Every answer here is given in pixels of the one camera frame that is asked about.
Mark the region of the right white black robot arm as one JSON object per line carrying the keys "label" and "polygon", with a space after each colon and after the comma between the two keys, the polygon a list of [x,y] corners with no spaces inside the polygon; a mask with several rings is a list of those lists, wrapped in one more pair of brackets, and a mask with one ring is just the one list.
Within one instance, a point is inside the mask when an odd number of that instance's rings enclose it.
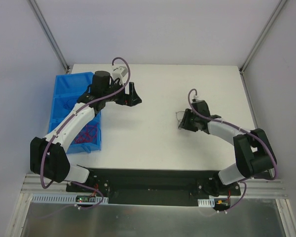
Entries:
{"label": "right white black robot arm", "polygon": [[230,184],[251,177],[262,178],[263,172],[274,168],[276,159],[267,135],[262,129],[247,131],[218,115],[211,115],[204,100],[193,99],[178,126],[192,132],[203,131],[219,137],[234,146],[235,163],[221,170],[212,182],[212,189],[223,195]]}

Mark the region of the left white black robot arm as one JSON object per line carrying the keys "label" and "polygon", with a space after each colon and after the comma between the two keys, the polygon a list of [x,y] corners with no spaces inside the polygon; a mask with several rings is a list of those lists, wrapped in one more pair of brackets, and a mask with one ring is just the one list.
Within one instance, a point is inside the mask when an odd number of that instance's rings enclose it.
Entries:
{"label": "left white black robot arm", "polygon": [[94,188],[94,179],[89,170],[71,164],[67,150],[75,137],[105,107],[107,102],[133,107],[142,102],[137,95],[134,83],[123,79],[130,78],[127,67],[114,66],[112,73],[96,71],[92,82],[77,99],[76,104],[64,120],[43,138],[35,137],[30,143],[30,170],[53,182],[77,182],[83,192]]}

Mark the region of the blue plastic compartment bin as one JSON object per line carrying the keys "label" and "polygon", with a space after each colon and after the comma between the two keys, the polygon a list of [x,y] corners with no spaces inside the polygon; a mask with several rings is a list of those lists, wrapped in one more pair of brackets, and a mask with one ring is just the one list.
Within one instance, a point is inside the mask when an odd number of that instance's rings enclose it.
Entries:
{"label": "blue plastic compartment bin", "polygon": [[[48,132],[54,130],[71,112],[92,78],[92,72],[56,76]],[[101,114],[97,114],[74,138],[67,153],[99,151],[101,141]]]}

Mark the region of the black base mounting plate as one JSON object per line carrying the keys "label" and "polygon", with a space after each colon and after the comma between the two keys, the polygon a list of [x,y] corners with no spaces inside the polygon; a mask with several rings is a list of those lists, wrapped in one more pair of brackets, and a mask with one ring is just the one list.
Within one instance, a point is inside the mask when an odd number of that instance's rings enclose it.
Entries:
{"label": "black base mounting plate", "polygon": [[210,196],[240,196],[237,183],[224,186],[216,170],[144,170],[93,168],[83,187],[66,186],[71,193],[98,190],[110,204],[197,206]]}

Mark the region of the left aluminium corner post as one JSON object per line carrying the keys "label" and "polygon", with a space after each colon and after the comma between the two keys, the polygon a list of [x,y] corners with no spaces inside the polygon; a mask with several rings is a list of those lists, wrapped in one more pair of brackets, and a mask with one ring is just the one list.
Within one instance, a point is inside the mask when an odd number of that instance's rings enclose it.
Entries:
{"label": "left aluminium corner post", "polygon": [[49,25],[46,21],[42,10],[40,9],[38,3],[36,0],[27,0],[27,3],[29,4],[30,8],[32,9],[34,16],[36,17],[40,27],[42,28],[42,31],[49,42],[52,50],[54,51],[54,54],[56,55],[58,61],[60,62],[62,68],[64,69],[65,73],[67,74],[70,71],[70,65],[67,63]]}

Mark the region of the aluminium corner post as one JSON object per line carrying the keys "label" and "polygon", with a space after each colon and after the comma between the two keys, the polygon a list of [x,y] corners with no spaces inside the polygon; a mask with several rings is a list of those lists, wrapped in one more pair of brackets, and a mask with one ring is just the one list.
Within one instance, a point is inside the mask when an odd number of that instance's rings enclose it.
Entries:
{"label": "aluminium corner post", "polygon": [[253,44],[249,54],[247,55],[245,61],[243,62],[242,66],[239,68],[240,74],[242,75],[249,64],[251,63],[253,57],[259,50],[259,48],[262,46],[262,43],[266,39],[268,33],[270,32],[271,28],[277,21],[278,17],[286,7],[288,0],[279,0],[278,3],[276,4],[274,10],[272,11],[269,19],[267,20],[266,24],[264,25],[262,31],[260,32],[258,38],[256,39],[255,43]]}
{"label": "aluminium corner post", "polygon": [[65,73],[67,74],[70,71],[70,65],[67,63],[49,25],[46,21],[42,10],[40,9],[38,3],[36,0],[27,0],[27,3],[29,4],[30,8],[32,9],[34,16],[36,17],[40,27],[42,28],[42,31],[49,42],[52,50],[54,51],[54,54],[56,55],[58,61],[60,62],[62,68],[64,69]]}

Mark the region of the aluminium front rail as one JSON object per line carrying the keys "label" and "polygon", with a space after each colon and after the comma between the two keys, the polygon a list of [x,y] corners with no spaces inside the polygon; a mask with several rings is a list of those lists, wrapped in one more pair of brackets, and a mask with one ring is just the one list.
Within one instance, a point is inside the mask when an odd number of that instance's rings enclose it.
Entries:
{"label": "aluminium front rail", "polygon": [[[270,198],[288,199],[289,195],[281,180],[266,181],[262,179],[250,179],[246,181],[246,198]],[[40,177],[36,174],[25,176],[21,193],[30,194],[65,194],[67,183],[53,183],[49,188],[43,189]]]}

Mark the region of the right aluminium corner post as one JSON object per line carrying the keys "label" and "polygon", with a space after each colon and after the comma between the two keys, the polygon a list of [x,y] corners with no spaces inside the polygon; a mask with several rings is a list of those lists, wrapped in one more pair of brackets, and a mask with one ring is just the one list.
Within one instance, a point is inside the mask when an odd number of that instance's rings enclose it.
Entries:
{"label": "right aluminium corner post", "polygon": [[260,32],[258,38],[256,39],[255,43],[253,44],[249,54],[247,55],[245,61],[243,62],[242,66],[239,68],[240,74],[242,75],[249,64],[251,63],[253,57],[259,50],[259,48],[262,46],[262,43],[266,39],[268,33],[270,32],[271,28],[277,21],[278,17],[286,7],[288,0],[279,0],[278,3],[276,4],[274,10],[272,11],[269,19],[267,20],[266,24],[264,25],[262,31]]}

